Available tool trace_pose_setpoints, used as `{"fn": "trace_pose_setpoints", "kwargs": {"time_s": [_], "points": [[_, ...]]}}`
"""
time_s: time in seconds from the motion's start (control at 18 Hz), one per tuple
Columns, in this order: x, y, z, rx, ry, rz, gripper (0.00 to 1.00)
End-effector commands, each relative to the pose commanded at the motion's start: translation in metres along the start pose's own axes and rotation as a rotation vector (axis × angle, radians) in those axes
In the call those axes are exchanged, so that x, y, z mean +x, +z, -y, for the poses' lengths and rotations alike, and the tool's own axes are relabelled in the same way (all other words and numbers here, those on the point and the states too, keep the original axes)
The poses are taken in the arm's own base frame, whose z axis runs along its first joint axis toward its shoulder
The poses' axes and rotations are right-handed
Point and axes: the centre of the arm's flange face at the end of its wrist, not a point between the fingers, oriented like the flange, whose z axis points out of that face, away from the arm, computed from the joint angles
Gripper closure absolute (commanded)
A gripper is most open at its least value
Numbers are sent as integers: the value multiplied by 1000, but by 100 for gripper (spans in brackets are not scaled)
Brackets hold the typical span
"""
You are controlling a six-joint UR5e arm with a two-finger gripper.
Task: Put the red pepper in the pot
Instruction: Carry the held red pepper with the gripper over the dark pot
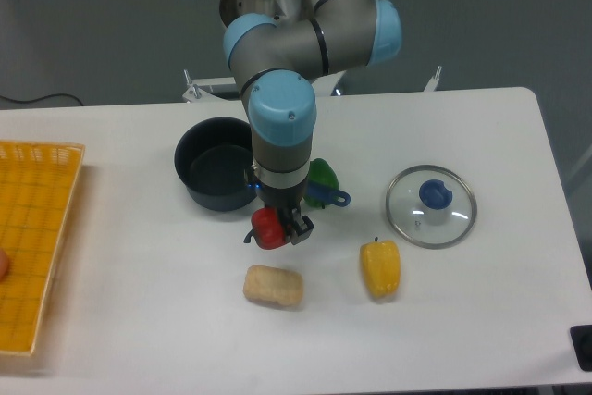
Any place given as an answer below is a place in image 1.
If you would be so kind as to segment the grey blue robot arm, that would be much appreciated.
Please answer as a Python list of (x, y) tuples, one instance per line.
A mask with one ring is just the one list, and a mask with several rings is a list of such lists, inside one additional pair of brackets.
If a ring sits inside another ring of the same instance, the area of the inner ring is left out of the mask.
[(301, 212), (316, 121), (313, 81), (393, 58), (401, 20), (388, 0), (249, 0), (223, 49), (252, 133), (247, 180), (264, 202), (250, 239), (265, 250), (305, 240)]

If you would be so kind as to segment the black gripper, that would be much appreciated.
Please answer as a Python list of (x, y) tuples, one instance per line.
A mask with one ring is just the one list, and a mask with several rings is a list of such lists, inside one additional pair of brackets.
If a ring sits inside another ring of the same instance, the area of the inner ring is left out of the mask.
[[(244, 172), (245, 181), (266, 207), (277, 210), (285, 241), (296, 245), (307, 240), (315, 227), (312, 220), (301, 212), (301, 202), (306, 192), (308, 178), (305, 177), (290, 187), (275, 188), (261, 181), (256, 175), (257, 172), (255, 166), (248, 167)], [(254, 228), (246, 234), (243, 242), (258, 243)]]

